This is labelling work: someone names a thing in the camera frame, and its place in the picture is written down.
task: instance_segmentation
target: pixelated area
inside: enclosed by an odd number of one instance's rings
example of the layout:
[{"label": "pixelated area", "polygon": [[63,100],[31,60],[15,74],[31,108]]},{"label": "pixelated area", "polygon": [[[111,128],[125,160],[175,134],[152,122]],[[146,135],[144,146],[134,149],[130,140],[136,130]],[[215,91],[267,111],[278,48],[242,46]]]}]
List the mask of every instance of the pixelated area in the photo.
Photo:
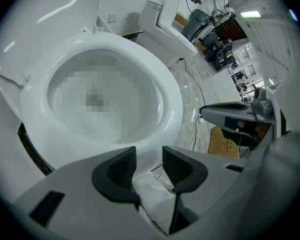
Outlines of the pixelated area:
[{"label": "pixelated area", "polygon": [[51,92],[57,118],[76,134],[98,141],[124,143],[148,135],[158,114],[150,79],[119,55],[85,53],[65,63]]}]

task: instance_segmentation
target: floor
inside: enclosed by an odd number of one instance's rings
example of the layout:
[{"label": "floor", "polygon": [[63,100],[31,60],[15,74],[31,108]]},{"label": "floor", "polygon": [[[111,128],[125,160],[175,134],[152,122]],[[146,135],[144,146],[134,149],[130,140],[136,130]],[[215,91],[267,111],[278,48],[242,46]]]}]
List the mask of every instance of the floor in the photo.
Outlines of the floor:
[{"label": "floor", "polygon": [[[185,68],[197,80],[204,98],[196,81],[185,71]],[[204,82],[217,74],[217,71],[212,65],[206,62],[200,51],[192,59],[176,62],[169,70],[179,85],[183,101],[182,125],[174,146],[189,150],[192,150],[194,147],[194,151],[207,153],[210,132],[214,125],[207,121],[200,122],[198,120],[196,124],[198,128],[197,136],[196,141],[194,141],[196,133],[195,122],[198,117],[199,108],[211,104],[211,99],[207,95],[207,87]]]}]

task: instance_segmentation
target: ceiling light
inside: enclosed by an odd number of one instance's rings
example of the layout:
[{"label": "ceiling light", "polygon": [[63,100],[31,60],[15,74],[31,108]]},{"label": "ceiling light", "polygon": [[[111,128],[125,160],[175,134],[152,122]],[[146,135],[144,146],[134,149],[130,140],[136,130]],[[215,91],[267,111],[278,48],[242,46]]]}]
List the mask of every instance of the ceiling light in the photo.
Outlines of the ceiling light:
[{"label": "ceiling light", "polygon": [[260,18],[261,15],[257,10],[241,12],[241,16],[244,18]]},{"label": "ceiling light", "polygon": [[292,9],[290,9],[289,12],[290,12],[292,18],[293,18],[295,21],[298,21],[298,17],[297,17],[297,15],[295,14],[295,12],[294,12]]}]

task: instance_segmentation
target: white shirt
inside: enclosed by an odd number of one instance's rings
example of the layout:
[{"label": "white shirt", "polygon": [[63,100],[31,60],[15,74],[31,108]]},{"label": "white shirt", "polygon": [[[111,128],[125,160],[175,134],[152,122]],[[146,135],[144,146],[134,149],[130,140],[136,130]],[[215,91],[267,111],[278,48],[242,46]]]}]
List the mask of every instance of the white shirt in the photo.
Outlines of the white shirt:
[{"label": "white shirt", "polygon": [[229,0],[203,0],[202,4],[198,7],[198,10],[212,16],[212,13],[215,10],[223,9],[228,1]]}]

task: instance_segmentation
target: toilet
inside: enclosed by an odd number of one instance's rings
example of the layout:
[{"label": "toilet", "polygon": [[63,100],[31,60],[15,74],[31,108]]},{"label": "toilet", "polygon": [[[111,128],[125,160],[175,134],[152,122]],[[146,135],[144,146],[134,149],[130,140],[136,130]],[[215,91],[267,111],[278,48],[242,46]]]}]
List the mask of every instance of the toilet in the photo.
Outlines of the toilet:
[{"label": "toilet", "polygon": [[16,0],[0,23],[0,91],[52,169],[135,146],[137,171],[162,161],[181,92],[151,52],[111,30],[100,0]]},{"label": "toilet", "polygon": [[147,1],[139,18],[143,33],[136,43],[157,56],[168,68],[178,59],[190,59],[197,49],[172,23],[178,11],[179,0]]}]

